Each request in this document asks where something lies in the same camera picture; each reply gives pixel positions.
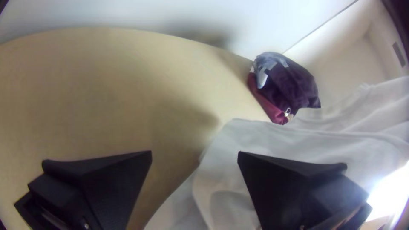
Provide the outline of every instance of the white wall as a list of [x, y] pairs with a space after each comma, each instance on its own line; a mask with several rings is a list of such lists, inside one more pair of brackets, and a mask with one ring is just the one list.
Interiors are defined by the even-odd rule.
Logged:
[[383, 9], [380, 0], [359, 0], [284, 55], [307, 69], [326, 62], [362, 38]]
[[367, 37], [309, 70], [315, 77], [323, 107], [349, 95], [362, 83], [377, 84], [389, 79]]
[[10, 0], [0, 43], [61, 27], [119, 26], [182, 37], [211, 34], [249, 59], [283, 52], [354, 0]]

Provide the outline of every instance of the white fabric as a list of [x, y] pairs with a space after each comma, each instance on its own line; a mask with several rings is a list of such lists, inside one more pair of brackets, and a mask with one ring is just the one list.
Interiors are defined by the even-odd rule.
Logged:
[[336, 132], [381, 132], [409, 120], [409, 76], [361, 85], [331, 107], [299, 109], [286, 127]]
[[361, 85], [330, 108], [300, 109], [285, 126], [238, 119], [227, 123], [204, 151], [198, 169], [145, 229], [258, 229], [237, 165], [239, 151], [311, 163], [344, 162], [346, 176], [371, 192], [409, 158], [408, 86], [408, 77]]

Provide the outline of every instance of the white sheet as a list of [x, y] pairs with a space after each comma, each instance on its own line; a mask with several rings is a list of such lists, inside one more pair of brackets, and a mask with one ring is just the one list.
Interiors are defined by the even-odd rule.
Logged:
[[408, 77], [362, 85], [330, 108], [301, 109], [285, 126], [232, 120], [145, 229], [258, 229], [237, 165], [239, 151], [311, 163], [344, 162], [346, 176], [371, 192], [408, 161], [408, 86]]

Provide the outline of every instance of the purple bag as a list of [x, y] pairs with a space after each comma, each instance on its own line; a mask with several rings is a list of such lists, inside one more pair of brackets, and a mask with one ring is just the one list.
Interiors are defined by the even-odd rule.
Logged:
[[314, 76], [291, 59], [275, 52], [265, 52], [254, 61], [258, 93], [281, 111], [321, 108]]

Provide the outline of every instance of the beige carpet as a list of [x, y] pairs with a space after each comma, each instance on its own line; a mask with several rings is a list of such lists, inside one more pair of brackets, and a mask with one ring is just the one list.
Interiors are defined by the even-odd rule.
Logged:
[[153, 151], [128, 224], [141, 229], [232, 118], [268, 121], [244, 80], [251, 62], [162, 34], [65, 29], [0, 46], [0, 218], [41, 161]]

